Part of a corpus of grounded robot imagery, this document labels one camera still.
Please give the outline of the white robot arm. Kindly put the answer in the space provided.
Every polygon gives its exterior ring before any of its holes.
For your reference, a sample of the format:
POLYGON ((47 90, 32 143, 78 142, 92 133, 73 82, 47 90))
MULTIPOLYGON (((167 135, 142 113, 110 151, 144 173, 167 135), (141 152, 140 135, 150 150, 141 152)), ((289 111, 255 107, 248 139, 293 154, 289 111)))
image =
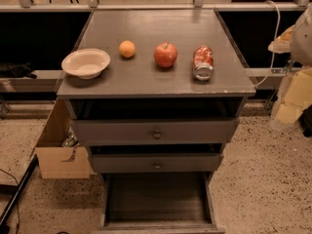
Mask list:
POLYGON ((284 76, 272 108, 271 127, 283 131, 312 105, 312 8, 308 7, 293 26, 271 42, 268 50, 290 53, 291 60, 302 65, 299 71, 284 76))

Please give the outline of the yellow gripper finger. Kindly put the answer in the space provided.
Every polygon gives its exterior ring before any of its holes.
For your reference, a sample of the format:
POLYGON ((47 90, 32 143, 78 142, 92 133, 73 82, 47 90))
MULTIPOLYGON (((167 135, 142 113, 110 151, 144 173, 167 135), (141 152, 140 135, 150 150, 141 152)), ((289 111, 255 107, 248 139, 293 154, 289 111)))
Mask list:
POLYGON ((268 50, 276 54, 289 53, 291 51, 291 39, 294 26, 290 26, 280 36, 273 40, 268 46, 268 50))
POLYGON ((283 78, 272 108, 270 126, 273 130, 286 130, 311 105, 312 67, 303 66, 299 71, 288 73, 283 78))

